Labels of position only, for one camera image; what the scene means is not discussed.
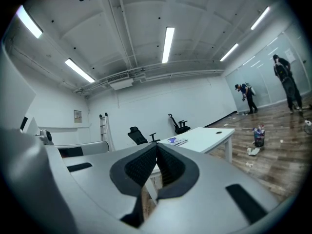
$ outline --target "black office chair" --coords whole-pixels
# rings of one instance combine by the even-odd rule
[[[154,135],[156,133],[151,134],[152,140],[151,142],[157,142],[160,141],[160,139],[154,139]],[[147,139],[142,135],[141,131],[137,127],[130,127],[130,132],[128,133],[128,136],[137,144],[143,144],[148,143]]]
[[[188,127],[188,126],[185,126],[185,123],[187,121],[179,121],[179,124],[180,124],[180,127],[178,126],[178,124],[176,123],[175,119],[172,117],[172,114],[168,114],[169,118],[171,118],[175,124],[175,133],[176,134],[182,134],[182,133],[185,133],[186,131],[190,130],[191,128]]]

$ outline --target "baseboard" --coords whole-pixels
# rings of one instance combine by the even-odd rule
[[[209,124],[209,125],[207,125],[207,126],[205,126],[205,127],[209,127],[209,126],[211,126],[211,125],[213,125],[213,124],[216,124],[217,122],[223,120],[223,119],[226,118],[226,117],[229,117],[231,114],[234,114],[234,113],[237,113],[237,111],[233,111],[233,112],[231,112],[230,114],[226,115],[225,117],[223,117],[223,118],[221,118],[221,119],[218,119],[217,121],[215,121],[215,122],[213,122],[213,123],[211,123],[211,124]]]
[[[307,91],[307,92],[304,92],[302,94],[300,94],[302,97],[306,96],[307,94],[310,94],[311,91]],[[273,103],[269,103],[269,104],[265,104],[265,105],[262,105],[262,106],[258,106],[258,108],[263,108],[263,107],[269,107],[269,106],[273,106],[273,105],[276,105],[276,104],[280,104],[280,103],[283,103],[287,101],[287,99],[282,99],[282,100],[278,100],[276,102],[273,102]],[[246,112],[246,111],[249,111],[249,109],[246,109],[246,110],[242,110],[242,111],[238,111],[239,113],[242,113],[242,112]]]

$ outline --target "white ceiling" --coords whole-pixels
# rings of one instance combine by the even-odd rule
[[[29,0],[24,7],[43,34],[36,39],[17,20],[10,32],[12,54],[26,55],[40,72],[72,90],[90,85],[64,63],[68,58],[95,80],[138,67],[145,67],[146,76],[222,71],[221,57],[277,1]],[[175,34],[169,61],[161,64],[167,26]]]

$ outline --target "wooden floor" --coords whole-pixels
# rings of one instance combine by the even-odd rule
[[[304,106],[312,104],[312,95],[303,99]],[[232,114],[210,126],[235,128],[232,138],[233,165],[256,179],[270,190],[279,201],[295,194],[305,179],[312,161],[312,135],[304,132],[304,120],[312,118],[312,110],[304,111],[304,118],[295,111],[289,114],[287,103],[259,109],[257,114]],[[249,156],[247,148],[254,148],[253,127],[265,126],[265,144],[256,156]],[[211,155],[225,158],[224,147]],[[145,218],[155,208],[145,188],[142,191]]]

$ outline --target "trash can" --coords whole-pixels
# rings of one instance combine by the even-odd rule
[[[256,147],[261,147],[264,145],[264,135],[265,135],[265,131],[259,132],[259,131],[255,131],[254,133],[254,145]]]

